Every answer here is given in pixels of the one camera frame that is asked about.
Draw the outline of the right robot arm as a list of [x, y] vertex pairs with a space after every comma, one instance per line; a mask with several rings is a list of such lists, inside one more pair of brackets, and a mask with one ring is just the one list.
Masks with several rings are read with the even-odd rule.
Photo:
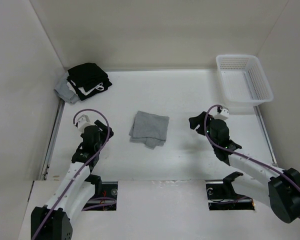
[[222, 192], [228, 198], [245, 195], [268, 206], [284, 223], [300, 217], [300, 173], [294, 169], [270, 166], [245, 155], [242, 146], [230, 138], [230, 131], [221, 111], [189, 118], [189, 127], [205, 136], [218, 160], [238, 169], [222, 181]]

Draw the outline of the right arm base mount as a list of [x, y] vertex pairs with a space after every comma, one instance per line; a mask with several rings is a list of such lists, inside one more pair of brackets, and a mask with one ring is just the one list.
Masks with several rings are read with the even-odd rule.
[[223, 179], [208, 180], [205, 183], [210, 211], [254, 211], [255, 204], [252, 198], [237, 194], [232, 186], [236, 178], [243, 173], [233, 172]]

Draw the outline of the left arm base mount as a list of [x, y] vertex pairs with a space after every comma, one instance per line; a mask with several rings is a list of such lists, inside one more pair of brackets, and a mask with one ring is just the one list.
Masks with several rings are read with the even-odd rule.
[[102, 182], [100, 190], [88, 199], [83, 211], [116, 211], [119, 183], [117, 181]]

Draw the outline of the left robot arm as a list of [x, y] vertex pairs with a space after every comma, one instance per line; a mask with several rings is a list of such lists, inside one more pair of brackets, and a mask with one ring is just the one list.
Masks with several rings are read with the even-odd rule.
[[82, 142], [56, 192], [42, 207], [32, 210], [30, 237], [33, 240], [70, 240], [74, 222], [84, 206], [90, 199], [102, 195], [101, 178], [92, 172], [114, 132], [100, 120], [91, 123], [86, 115], [82, 115], [75, 126]]

